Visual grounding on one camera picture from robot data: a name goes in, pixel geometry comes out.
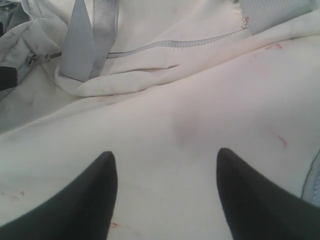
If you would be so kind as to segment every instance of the white jacket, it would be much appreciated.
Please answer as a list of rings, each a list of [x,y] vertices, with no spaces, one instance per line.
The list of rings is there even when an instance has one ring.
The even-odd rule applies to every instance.
[[[63,48],[75,1],[23,3],[31,21],[0,38],[2,66]],[[300,198],[320,148],[320,11],[254,35],[243,24],[227,0],[120,0],[98,77],[61,75],[60,57],[31,69],[0,102],[0,225],[105,151],[119,178],[113,219],[126,226],[111,240],[231,240],[215,185],[220,148]],[[143,48],[160,41],[186,45]]]

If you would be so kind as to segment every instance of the white fabric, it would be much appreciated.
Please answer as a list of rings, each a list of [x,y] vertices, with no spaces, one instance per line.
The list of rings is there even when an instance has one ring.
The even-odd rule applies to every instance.
[[[59,26],[48,35],[59,48],[74,1],[28,3],[33,19],[44,14],[41,21]],[[112,52],[235,31],[242,17],[232,9],[224,0],[120,1]],[[37,114],[8,111],[5,120],[1,111],[2,122],[22,125],[74,102],[0,135],[0,225],[49,199],[104,151],[114,152],[119,177],[113,222],[120,227],[110,240],[231,240],[216,187],[222,147],[300,197],[320,144],[319,23],[316,10],[255,36],[244,30],[203,46],[109,59],[101,76],[78,86],[54,76],[58,59],[38,66],[0,103],[19,104],[42,83],[32,95],[42,102],[31,107]],[[75,101],[53,83],[97,97]]]

